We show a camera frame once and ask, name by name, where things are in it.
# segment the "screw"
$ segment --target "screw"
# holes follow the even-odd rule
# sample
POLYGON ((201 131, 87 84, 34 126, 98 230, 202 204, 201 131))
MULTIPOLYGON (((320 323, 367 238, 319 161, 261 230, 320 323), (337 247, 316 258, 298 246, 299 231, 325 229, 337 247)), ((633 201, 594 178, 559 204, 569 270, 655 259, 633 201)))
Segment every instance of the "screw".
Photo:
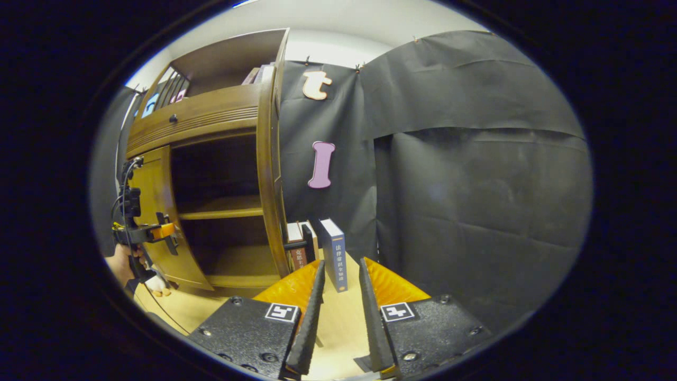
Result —
POLYGON ((418 358, 418 353, 416 353, 416 352, 408 352, 408 353, 405 353, 404 356, 402 356, 402 359, 404 361, 413 361, 413 360, 416 360, 417 358, 418 358))
POLYGON ((278 357, 273 355, 272 353, 263 353, 261 355, 261 358, 267 363, 277 363, 278 362, 278 357))

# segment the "book on shelf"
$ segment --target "book on shelf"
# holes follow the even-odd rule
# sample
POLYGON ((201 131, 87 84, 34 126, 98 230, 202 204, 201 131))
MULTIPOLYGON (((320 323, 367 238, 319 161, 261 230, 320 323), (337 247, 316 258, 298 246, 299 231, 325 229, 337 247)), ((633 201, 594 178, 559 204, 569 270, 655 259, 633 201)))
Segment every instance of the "book on shelf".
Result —
POLYGON ((252 82, 254 82, 254 78, 256 78, 256 74, 259 73, 260 68, 253 68, 252 71, 249 72, 247 75, 247 78, 242 81, 243 85, 250 85, 252 82))
POLYGON ((259 72, 256 74, 256 77, 254 77, 253 83, 259 83, 259 82, 261 82, 261 79, 263 78, 263 69, 264 69, 266 66, 274 66, 274 65, 272 65, 272 64, 270 64, 270 65, 261 65, 261 68, 259 69, 259 72))
POLYGON ((301 232, 304 233, 304 227, 307 228, 310 231, 310 235, 313 237, 313 247, 310 248, 308 247, 308 250, 305 251, 306 257, 308 258, 308 262, 313 262, 314 260, 323 260, 324 257, 320 253, 320 247, 318 246, 318 235, 315 234, 315 230, 313 229, 313 225, 310 223, 310 221, 306 220, 304 222, 299 222, 299 225, 301 225, 301 232))

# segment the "blue book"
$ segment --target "blue book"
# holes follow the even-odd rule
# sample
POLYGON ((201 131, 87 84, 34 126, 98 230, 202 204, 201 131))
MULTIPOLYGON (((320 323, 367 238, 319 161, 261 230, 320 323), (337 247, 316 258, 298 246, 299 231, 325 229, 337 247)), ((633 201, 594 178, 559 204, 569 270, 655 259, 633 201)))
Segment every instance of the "blue book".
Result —
POLYGON ((345 236, 330 219, 320 220, 318 238, 324 253, 324 268, 336 292, 348 290, 348 271, 345 262, 345 236))

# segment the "cabinet drawer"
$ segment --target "cabinet drawer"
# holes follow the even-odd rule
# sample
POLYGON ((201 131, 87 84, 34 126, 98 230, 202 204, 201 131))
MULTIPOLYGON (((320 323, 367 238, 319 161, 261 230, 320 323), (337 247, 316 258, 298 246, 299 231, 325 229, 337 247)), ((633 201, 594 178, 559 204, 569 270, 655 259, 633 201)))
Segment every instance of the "cabinet drawer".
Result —
POLYGON ((197 136, 254 127, 261 84, 226 87, 163 107, 131 127, 127 158, 197 136), (176 115, 177 121, 170 121, 176 115))

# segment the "book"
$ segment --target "book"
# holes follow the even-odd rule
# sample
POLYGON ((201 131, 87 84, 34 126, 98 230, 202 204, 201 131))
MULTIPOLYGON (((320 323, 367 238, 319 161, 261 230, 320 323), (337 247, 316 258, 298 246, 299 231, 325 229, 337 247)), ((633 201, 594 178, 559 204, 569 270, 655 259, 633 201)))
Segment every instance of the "book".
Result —
POLYGON ((252 83, 259 83, 261 82, 261 78, 263 77, 263 68, 265 68, 268 65, 261 65, 261 68, 259 68, 259 71, 256 73, 256 77, 254 77, 254 81, 252 83))
POLYGON ((310 221, 306 220, 304 222, 299 222, 299 225, 301 225, 301 232, 303 232, 303 227, 307 227, 308 230, 310 230, 310 234, 313 237, 313 252, 310 253, 310 250, 305 251, 305 256, 308 258, 308 262, 313 262, 314 260, 323 260, 324 257, 320 253, 320 247, 318 246, 318 236, 315 234, 315 230, 313 229, 313 225, 310 223, 310 221))
POLYGON ((330 219, 320 220, 318 239, 324 253, 324 268, 336 292, 348 290, 348 271, 345 262, 345 236, 330 219))
POLYGON ((258 72, 259 68, 253 68, 252 71, 250 71, 249 74, 247 75, 247 78, 245 78, 244 81, 242 81, 242 84, 249 85, 252 82, 254 82, 254 78, 256 78, 256 74, 258 74, 258 72))
MULTIPOLYGON (((301 232, 301 225, 298 222, 292 222, 287 224, 287 235, 289 237, 289 243, 304 242, 303 234, 301 232)), ((299 247, 296 249, 287 250, 287 258, 290 262, 291 271, 299 270, 308 264, 308 260, 305 255, 305 248, 299 247)))

